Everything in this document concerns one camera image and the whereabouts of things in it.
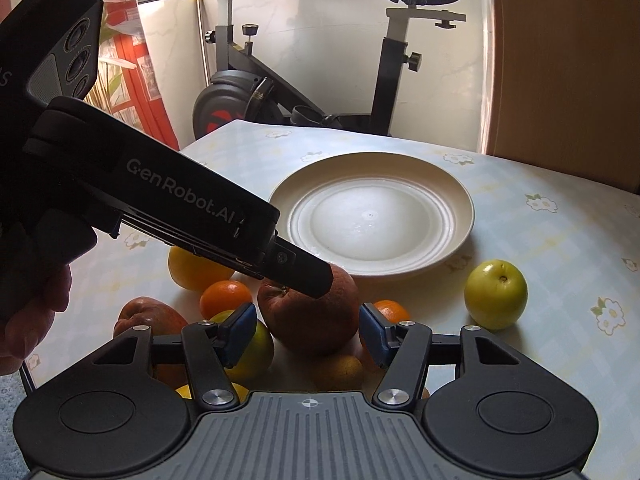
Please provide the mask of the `person's left hand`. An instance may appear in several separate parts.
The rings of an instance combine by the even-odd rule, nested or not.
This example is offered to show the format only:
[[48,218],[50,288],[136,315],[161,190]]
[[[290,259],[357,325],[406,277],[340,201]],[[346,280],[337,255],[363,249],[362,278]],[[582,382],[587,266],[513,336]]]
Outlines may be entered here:
[[40,344],[55,315],[67,309],[71,287],[72,271],[61,266],[39,296],[1,324],[1,375],[15,373]]

